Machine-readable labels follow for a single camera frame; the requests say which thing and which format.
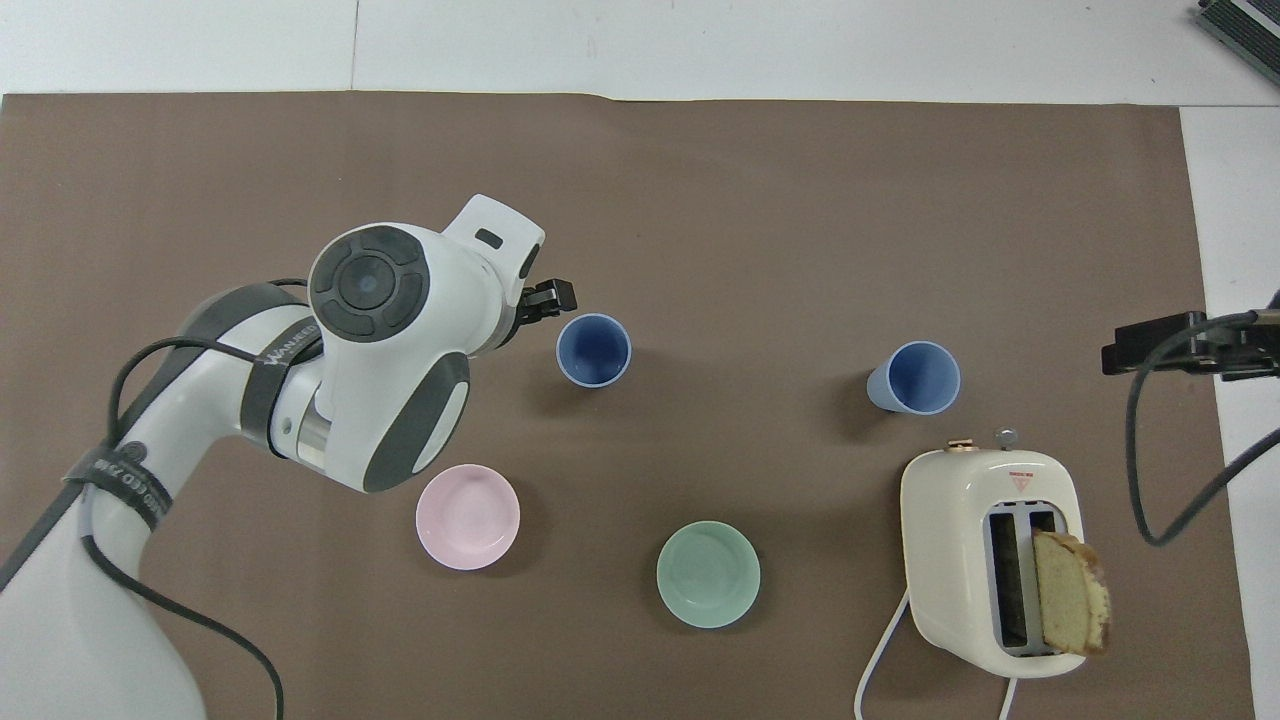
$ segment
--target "white toaster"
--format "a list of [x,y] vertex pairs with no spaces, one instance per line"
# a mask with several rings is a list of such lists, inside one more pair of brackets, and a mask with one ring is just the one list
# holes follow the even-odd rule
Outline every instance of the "white toaster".
[[1057,460],[951,441],[902,471],[902,555],[915,626],[1006,678],[1084,662],[1044,644],[1032,529],[1084,541],[1075,486]]

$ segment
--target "green bowl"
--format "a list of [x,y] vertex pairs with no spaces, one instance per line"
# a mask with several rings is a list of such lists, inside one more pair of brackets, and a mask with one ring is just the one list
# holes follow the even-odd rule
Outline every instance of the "green bowl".
[[658,555],[658,594],[695,628],[723,628],[751,609],[760,592],[760,560],[751,543],[714,520],[676,530]]

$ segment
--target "toast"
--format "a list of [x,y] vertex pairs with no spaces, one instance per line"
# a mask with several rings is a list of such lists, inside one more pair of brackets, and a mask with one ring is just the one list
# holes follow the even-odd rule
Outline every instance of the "toast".
[[1111,596],[1093,548],[1065,533],[1033,530],[1044,643],[1075,655],[1102,655]]

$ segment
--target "white table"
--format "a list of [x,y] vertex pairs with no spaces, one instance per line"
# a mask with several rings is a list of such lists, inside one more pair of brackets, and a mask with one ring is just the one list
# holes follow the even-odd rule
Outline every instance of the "white table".
[[[1183,108],[1211,314],[1280,287],[1280,87],[1169,0],[4,0],[0,92],[447,90]],[[1170,311],[1181,307],[1170,307]],[[1233,457],[1280,383],[1219,384]],[[1280,717],[1280,455],[1230,488],[1258,717]],[[1176,552],[1176,544],[1169,550]]]

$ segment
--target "plastic cup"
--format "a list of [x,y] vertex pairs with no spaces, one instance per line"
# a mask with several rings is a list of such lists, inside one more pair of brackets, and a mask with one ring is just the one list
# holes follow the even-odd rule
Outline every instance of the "plastic cup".
[[960,365],[946,347],[918,340],[899,347],[867,379],[877,407],[913,415],[937,415],[960,395]]
[[613,384],[631,365],[631,337],[622,323],[589,313],[570,320],[556,341],[556,361],[581,387]]

